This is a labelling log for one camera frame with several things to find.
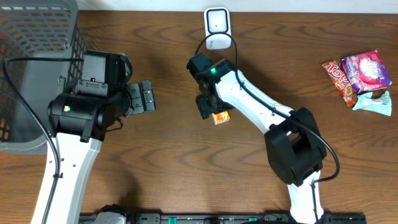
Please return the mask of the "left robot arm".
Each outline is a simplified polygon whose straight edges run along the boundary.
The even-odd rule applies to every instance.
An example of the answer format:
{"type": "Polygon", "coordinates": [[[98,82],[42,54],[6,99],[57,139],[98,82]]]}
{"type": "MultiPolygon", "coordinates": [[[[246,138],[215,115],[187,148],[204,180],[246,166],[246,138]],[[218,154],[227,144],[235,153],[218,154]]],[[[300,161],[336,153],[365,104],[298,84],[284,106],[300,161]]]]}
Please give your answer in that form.
{"type": "Polygon", "coordinates": [[[47,164],[32,223],[77,223],[87,181],[106,133],[123,118],[155,111],[152,83],[130,83],[124,54],[88,50],[81,78],[49,103],[47,164]]]}

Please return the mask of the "orange Kleenex tissue pack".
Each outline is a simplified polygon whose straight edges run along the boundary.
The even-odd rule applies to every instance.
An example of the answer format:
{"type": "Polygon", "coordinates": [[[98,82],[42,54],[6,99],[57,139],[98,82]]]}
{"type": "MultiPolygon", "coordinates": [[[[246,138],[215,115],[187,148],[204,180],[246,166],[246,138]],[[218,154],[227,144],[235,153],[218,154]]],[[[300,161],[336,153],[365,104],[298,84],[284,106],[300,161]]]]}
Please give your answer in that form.
{"type": "Polygon", "coordinates": [[[228,111],[223,111],[220,113],[213,113],[212,118],[215,125],[228,122],[231,118],[228,111]]]}

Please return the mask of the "red purple pad packet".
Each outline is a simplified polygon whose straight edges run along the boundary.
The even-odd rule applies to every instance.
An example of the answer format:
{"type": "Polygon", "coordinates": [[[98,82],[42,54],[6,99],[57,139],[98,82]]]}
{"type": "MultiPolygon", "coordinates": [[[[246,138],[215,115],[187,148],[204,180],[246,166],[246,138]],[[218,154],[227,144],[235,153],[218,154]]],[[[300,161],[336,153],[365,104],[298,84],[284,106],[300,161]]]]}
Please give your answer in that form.
{"type": "Polygon", "coordinates": [[[380,90],[392,85],[392,80],[377,50],[345,57],[340,62],[354,92],[380,90]]]}

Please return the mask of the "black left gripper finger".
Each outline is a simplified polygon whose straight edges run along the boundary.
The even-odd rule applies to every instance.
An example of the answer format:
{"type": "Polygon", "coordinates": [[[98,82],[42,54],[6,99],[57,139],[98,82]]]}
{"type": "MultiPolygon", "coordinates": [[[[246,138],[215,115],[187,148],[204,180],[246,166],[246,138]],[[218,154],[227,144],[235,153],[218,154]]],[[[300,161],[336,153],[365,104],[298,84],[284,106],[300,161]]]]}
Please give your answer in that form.
{"type": "Polygon", "coordinates": [[[150,80],[144,80],[141,82],[142,85],[142,93],[143,93],[143,104],[145,107],[145,111],[155,111],[155,99],[154,92],[152,88],[152,83],[150,80]]]}
{"type": "Polygon", "coordinates": [[[131,103],[126,116],[141,114],[144,112],[144,104],[142,99],[142,89],[140,84],[131,83],[127,85],[128,93],[131,97],[131,103]]]}

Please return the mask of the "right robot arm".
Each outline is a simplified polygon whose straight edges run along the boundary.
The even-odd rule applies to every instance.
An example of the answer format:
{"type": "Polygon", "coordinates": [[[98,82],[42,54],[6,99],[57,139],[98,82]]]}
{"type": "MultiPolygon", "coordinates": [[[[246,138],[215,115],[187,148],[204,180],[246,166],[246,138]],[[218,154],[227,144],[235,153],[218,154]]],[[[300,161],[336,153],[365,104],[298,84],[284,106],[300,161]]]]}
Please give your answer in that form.
{"type": "Polygon", "coordinates": [[[324,210],[316,181],[326,149],[312,113],[273,100],[226,59],[212,63],[198,53],[189,59],[187,70],[201,91],[195,99],[201,117],[231,109],[245,115],[264,135],[271,169],[287,184],[292,218],[318,223],[324,210]]]}

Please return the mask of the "red snack bar wrapper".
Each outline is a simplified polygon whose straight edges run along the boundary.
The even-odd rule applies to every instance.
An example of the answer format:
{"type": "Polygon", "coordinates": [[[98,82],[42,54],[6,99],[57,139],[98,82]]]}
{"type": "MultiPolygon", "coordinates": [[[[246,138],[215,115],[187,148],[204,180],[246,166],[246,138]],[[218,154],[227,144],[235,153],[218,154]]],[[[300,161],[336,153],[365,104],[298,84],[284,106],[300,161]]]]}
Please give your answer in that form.
{"type": "Polygon", "coordinates": [[[330,76],[339,94],[343,97],[348,107],[354,106],[358,97],[351,86],[346,74],[342,71],[335,60],[327,61],[322,64],[322,67],[326,70],[330,76]]]}

